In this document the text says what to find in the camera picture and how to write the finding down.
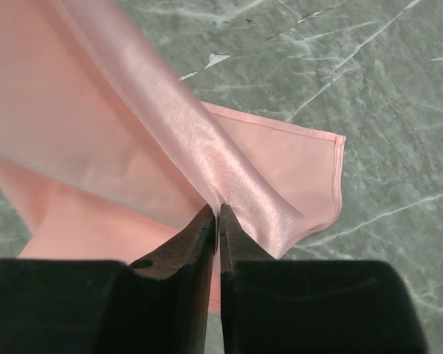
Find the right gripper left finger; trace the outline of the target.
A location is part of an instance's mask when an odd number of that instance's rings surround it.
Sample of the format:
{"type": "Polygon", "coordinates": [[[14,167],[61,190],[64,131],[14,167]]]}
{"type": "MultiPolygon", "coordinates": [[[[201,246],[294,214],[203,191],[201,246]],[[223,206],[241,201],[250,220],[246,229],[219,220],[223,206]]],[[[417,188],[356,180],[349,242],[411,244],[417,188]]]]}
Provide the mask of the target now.
{"type": "Polygon", "coordinates": [[[131,264],[0,259],[0,353],[203,353],[215,217],[131,264]]]}

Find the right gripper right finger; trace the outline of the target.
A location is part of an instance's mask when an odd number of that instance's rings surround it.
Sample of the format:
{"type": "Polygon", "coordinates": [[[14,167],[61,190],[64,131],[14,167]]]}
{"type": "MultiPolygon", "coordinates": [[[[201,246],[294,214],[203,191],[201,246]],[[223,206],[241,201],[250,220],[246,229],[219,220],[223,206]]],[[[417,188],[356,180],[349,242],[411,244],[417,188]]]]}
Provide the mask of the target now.
{"type": "Polygon", "coordinates": [[[426,353],[402,278],[377,260],[276,260],[219,215],[226,353],[426,353]]]}

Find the pink satin napkin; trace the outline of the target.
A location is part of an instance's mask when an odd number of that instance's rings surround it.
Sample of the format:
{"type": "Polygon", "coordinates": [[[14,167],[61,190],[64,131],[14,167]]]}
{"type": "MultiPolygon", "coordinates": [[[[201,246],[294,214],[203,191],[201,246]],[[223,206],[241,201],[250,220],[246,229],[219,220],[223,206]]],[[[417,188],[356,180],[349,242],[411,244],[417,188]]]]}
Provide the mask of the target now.
{"type": "Polygon", "coordinates": [[[340,214],[344,145],[199,101],[110,1],[0,1],[0,189],[23,258],[131,263],[222,204],[280,257],[340,214]]]}

